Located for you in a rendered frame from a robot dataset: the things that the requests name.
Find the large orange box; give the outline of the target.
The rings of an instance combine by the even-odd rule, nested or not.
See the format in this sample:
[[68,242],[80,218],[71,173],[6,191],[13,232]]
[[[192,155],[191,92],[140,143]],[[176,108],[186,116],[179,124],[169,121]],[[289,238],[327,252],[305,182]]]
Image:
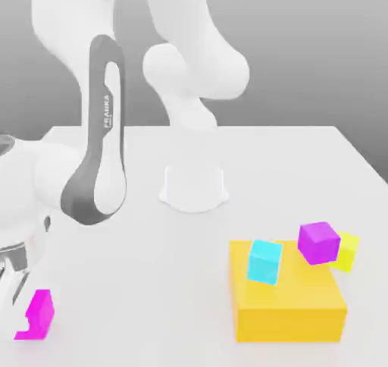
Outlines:
[[249,240],[232,240],[229,282],[238,342],[338,342],[347,306],[326,264],[309,265],[295,241],[283,241],[275,286],[247,279]]

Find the small purple cube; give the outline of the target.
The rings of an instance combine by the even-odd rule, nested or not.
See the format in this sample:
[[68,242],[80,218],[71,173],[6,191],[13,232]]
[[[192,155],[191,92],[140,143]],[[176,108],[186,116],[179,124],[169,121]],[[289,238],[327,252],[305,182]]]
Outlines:
[[303,224],[299,228],[297,248],[309,265],[335,262],[341,237],[325,221]]

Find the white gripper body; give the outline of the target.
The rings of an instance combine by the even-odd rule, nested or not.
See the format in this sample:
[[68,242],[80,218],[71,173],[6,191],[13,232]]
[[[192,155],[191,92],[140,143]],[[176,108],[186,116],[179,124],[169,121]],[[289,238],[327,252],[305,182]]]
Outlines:
[[26,312],[31,292],[30,272],[13,272],[10,268],[0,277],[0,328],[27,328]]

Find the small yellow cube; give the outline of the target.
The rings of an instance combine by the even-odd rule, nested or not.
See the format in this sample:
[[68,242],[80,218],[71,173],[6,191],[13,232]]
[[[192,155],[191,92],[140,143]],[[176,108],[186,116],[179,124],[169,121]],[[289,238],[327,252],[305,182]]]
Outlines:
[[330,262],[331,268],[349,273],[355,261],[355,255],[360,243],[360,237],[343,231],[337,231],[341,238],[337,258]]

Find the small cyan cube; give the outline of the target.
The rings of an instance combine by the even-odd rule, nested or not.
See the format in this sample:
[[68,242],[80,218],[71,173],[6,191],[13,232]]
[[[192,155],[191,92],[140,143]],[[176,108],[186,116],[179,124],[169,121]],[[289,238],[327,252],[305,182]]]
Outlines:
[[254,240],[247,265],[247,279],[275,286],[277,284],[283,244],[266,240]]

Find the small magenta cube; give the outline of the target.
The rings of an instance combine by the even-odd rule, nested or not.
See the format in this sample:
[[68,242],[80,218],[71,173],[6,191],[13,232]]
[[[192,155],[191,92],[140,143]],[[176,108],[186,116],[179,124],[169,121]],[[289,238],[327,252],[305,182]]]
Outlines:
[[49,332],[55,308],[50,290],[36,290],[26,311],[29,327],[18,331],[15,340],[44,340]]

